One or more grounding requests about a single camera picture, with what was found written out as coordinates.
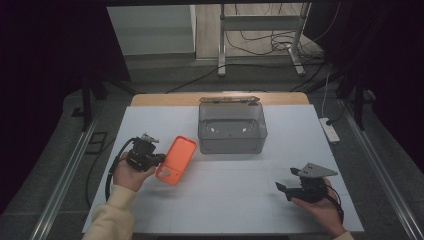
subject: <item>orange object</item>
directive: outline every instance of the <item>orange object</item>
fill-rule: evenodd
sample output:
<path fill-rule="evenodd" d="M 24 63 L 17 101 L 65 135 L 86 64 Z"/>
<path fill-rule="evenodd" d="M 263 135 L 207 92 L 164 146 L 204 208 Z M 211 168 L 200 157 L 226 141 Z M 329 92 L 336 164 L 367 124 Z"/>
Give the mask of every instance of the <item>orange object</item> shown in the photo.
<path fill-rule="evenodd" d="M 177 185 L 196 147 L 197 144 L 193 140 L 177 136 L 166 154 L 165 161 L 156 171 L 156 177 L 171 185 Z"/>

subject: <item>human hand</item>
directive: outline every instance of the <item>human hand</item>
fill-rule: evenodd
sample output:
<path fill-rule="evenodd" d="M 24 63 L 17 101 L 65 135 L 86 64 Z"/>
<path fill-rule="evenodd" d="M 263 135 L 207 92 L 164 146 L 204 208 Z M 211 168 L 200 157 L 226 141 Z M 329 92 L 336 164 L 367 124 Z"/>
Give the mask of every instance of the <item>human hand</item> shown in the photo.
<path fill-rule="evenodd" d="M 327 178 L 324 178 L 324 182 L 326 185 L 331 186 L 331 183 Z M 337 199 L 334 191 L 330 187 L 327 187 L 327 189 L 328 195 L 333 199 Z M 308 203 L 298 198 L 291 198 L 291 201 L 297 206 L 310 212 L 314 216 L 315 220 L 323 228 L 325 228 L 332 238 L 336 238 L 346 232 L 346 229 L 340 221 L 337 208 L 328 199 L 323 198 L 316 203 Z"/>
<path fill-rule="evenodd" d="M 144 180 L 155 173 L 156 167 L 153 166 L 146 172 L 138 172 L 125 161 L 127 156 L 128 152 L 124 152 L 121 155 L 113 173 L 113 183 L 137 192 L 141 188 L 141 185 L 143 185 Z"/>

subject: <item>gray carpet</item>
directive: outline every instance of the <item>gray carpet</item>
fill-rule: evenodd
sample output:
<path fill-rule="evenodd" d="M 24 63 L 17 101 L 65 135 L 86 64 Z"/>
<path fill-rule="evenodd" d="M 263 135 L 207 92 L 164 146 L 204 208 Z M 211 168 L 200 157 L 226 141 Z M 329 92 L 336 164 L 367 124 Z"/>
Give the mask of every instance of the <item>gray carpet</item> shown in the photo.
<path fill-rule="evenodd" d="M 252 62 L 276 66 L 276 62 L 269 62 L 269 60 L 252 60 L 248 63 Z M 157 64 L 155 67 L 130 68 L 132 82 L 126 84 L 138 92 L 163 93 L 197 79 L 214 68 L 216 68 L 214 65 L 204 62 L 190 66 Z M 293 68 L 229 66 L 227 76 L 224 78 L 217 77 L 214 71 L 177 91 L 289 91 L 312 76 L 316 69 L 317 66 L 307 66 L 307 75 L 299 78 Z M 315 79 L 323 79 L 326 75 L 327 71 L 322 71 Z M 111 84 L 105 83 L 105 86 L 109 92 L 107 100 L 93 99 L 95 109 L 100 105 L 103 106 L 94 131 L 95 133 L 107 132 L 105 150 L 100 155 L 85 154 L 83 156 L 48 239 L 80 239 L 82 237 L 81 230 L 88 214 L 88 204 L 96 194 L 111 151 L 111 146 L 106 148 L 106 144 L 113 144 L 125 108 L 132 98 L 127 92 Z M 330 119 L 337 118 L 342 111 L 342 106 L 334 94 L 335 87 L 337 83 L 329 85 L 325 101 L 325 116 Z M 308 95 L 318 116 L 322 114 L 323 96 L 324 88 Z M 0 239 L 28 239 L 34 230 L 45 203 L 81 135 L 83 119 L 71 117 L 74 109 L 78 107 L 82 107 L 81 91 L 69 95 L 64 100 L 63 115 L 49 144 L 27 181 L 0 218 Z M 378 121 L 370 105 L 364 106 L 364 125 L 374 148 L 422 227 L 424 224 L 423 174 Z M 365 228 L 364 233 L 353 233 L 355 239 L 409 239 L 346 118 L 343 117 L 334 123 L 334 127 L 341 141 L 332 146 L 332 150 Z M 97 151 L 99 147 L 99 144 L 90 144 L 86 151 Z M 330 239 L 325 234 L 293 235 L 289 238 L 293 240 Z M 153 240 L 157 237 L 136 234 L 134 239 Z M 276 239 L 276 236 L 255 239 Z"/>

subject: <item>white tabletop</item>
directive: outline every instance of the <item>white tabletop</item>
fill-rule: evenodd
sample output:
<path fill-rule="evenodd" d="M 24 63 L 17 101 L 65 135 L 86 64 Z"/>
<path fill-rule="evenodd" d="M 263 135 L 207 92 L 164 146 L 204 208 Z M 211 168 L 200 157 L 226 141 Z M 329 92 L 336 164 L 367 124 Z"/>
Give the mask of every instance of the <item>white tabletop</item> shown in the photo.
<path fill-rule="evenodd" d="M 296 234 L 322 232 L 310 214 L 287 201 L 275 182 L 300 187 L 290 168 L 308 162 L 335 170 L 328 177 L 342 199 L 344 226 L 363 231 L 313 105 L 263 106 L 268 136 L 260 154 L 202 154 L 199 147 L 177 186 L 149 177 L 134 204 L 135 232 L 152 234 Z M 124 143 L 148 133 L 166 153 L 175 137 L 198 141 L 198 107 L 128 107 L 91 214 L 105 202 L 106 174 Z"/>

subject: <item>sleeve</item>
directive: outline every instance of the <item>sleeve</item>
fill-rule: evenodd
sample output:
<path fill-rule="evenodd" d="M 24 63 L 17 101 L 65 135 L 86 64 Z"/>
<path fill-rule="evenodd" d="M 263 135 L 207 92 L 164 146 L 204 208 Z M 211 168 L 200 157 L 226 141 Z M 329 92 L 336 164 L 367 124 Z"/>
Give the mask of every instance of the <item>sleeve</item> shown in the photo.
<path fill-rule="evenodd" d="M 333 240 L 353 240 L 353 236 L 352 234 L 350 234 L 350 232 L 346 231 L 342 235 L 334 238 Z"/>
<path fill-rule="evenodd" d="M 130 189 L 113 185 L 108 201 L 94 210 L 93 222 L 83 240 L 131 239 L 134 229 L 131 206 L 135 195 Z"/>

